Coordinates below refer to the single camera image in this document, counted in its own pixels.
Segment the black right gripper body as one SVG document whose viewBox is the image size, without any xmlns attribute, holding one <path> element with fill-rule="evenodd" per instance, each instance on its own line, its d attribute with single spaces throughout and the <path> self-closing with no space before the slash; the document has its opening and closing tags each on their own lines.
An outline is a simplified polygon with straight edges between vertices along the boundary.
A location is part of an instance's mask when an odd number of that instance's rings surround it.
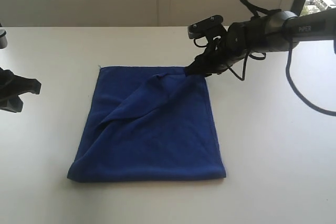
<svg viewBox="0 0 336 224">
<path fill-rule="evenodd" d="M 222 24 L 207 25 L 197 33 L 194 40 L 205 37 L 207 44 L 202 46 L 204 52 L 194 59 L 194 74 L 211 76 L 229 70 L 235 76 L 232 66 L 243 60 L 242 75 L 245 75 L 247 59 L 262 60 L 262 57 L 253 55 L 251 44 L 247 42 L 246 26 L 233 23 L 228 29 Z"/>
</svg>

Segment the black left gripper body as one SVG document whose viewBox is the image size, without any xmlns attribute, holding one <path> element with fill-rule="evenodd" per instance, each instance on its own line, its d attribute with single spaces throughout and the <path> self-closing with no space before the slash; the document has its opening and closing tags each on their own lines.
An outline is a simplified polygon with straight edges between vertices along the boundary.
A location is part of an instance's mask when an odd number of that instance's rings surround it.
<svg viewBox="0 0 336 224">
<path fill-rule="evenodd" d="M 1 68 L 1 101 L 13 97 L 13 92 L 10 89 L 10 83 L 14 79 L 14 74 L 10 70 Z"/>
</svg>

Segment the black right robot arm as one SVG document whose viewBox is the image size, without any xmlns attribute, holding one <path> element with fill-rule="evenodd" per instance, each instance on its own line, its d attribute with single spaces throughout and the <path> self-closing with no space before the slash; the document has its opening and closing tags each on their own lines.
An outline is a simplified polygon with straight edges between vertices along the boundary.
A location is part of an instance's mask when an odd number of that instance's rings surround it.
<svg viewBox="0 0 336 224">
<path fill-rule="evenodd" d="M 302 41 L 335 39 L 335 9 L 305 16 L 271 10 L 266 16 L 223 26 L 223 17 L 213 15 L 187 28 L 189 39 L 207 40 L 204 52 L 184 68 L 190 75 L 221 74 L 253 53 L 285 52 Z"/>
</svg>

